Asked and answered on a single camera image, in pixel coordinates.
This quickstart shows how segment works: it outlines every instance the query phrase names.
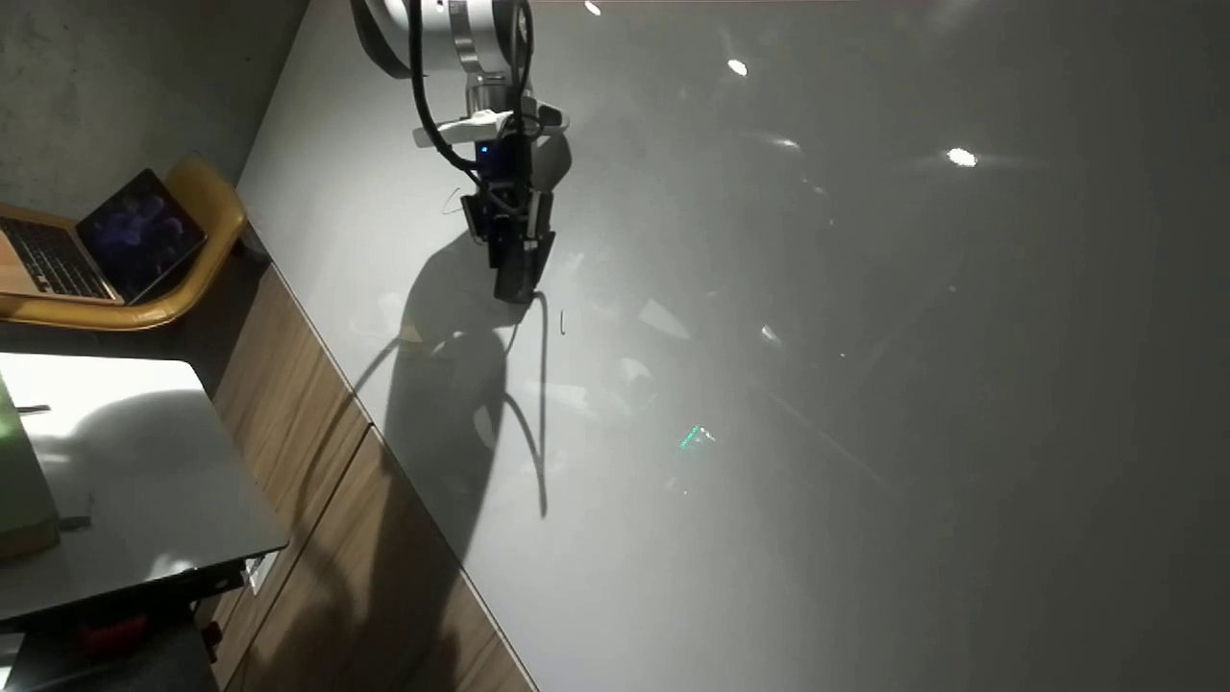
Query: white surface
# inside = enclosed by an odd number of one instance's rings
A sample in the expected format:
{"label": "white surface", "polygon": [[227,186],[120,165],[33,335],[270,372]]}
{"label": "white surface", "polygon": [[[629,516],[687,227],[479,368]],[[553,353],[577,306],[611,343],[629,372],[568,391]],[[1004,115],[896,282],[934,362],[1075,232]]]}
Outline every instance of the white surface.
{"label": "white surface", "polygon": [[242,176],[348,380],[414,343],[360,400],[539,684],[1230,687],[1222,3],[592,9],[507,362],[347,3]]}
{"label": "white surface", "polygon": [[232,435],[184,362],[0,353],[52,494],[87,527],[0,564],[0,618],[164,582],[281,545]]}

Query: white table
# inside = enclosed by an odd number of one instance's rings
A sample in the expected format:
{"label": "white table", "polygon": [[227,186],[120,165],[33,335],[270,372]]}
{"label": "white table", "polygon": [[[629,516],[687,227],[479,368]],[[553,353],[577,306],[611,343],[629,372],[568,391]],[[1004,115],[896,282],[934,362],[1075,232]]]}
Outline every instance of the white table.
{"label": "white table", "polygon": [[63,513],[87,527],[0,564],[0,623],[242,564],[281,545],[232,435],[184,362],[0,353]]}

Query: laptop screen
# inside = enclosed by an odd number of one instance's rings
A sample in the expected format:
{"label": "laptop screen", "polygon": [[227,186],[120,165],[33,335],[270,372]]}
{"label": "laptop screen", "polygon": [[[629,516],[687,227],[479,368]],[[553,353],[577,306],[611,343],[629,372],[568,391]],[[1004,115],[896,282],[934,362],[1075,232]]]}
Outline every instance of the laptop screen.
{"label": "laptop screen", "polygon": [[150,168],[86,216],[76,238],[123,306],[147,299],[175,276],[205,241],[200,227]]}

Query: laptop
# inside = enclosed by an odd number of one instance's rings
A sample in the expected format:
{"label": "laptop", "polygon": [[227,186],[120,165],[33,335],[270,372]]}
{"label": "laptop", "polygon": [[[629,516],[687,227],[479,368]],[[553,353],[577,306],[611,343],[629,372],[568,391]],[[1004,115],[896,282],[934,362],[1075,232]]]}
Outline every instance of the laptop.
{"label": "laptop", "polygon": [[143,168],[74,232],[0,216],[0,295],[140,306],[205,245],[205,232]]}
{"label": "laptop", "polygon": [[59,534],[50,484],[0,380],[0,563],[50,552]]}

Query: robotic arm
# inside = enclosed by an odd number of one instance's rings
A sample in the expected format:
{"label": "robotic arm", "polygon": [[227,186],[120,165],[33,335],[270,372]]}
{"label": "robotic arm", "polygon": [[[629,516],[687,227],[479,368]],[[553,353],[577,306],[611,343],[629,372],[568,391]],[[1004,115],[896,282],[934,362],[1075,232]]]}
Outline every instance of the robotic arm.
{"label": "robotic arm", "polygon": [[[489,241],[495,295],[530,306],[553,245],[553,190],[571,168],[564,115],[530,94],[530,0],[348,0],[348,13],[365,53],[410,81],[414,141],[478,186],[462,207]],[[423,74],[451,66],[465,74],[465,115],[433,125]]]}

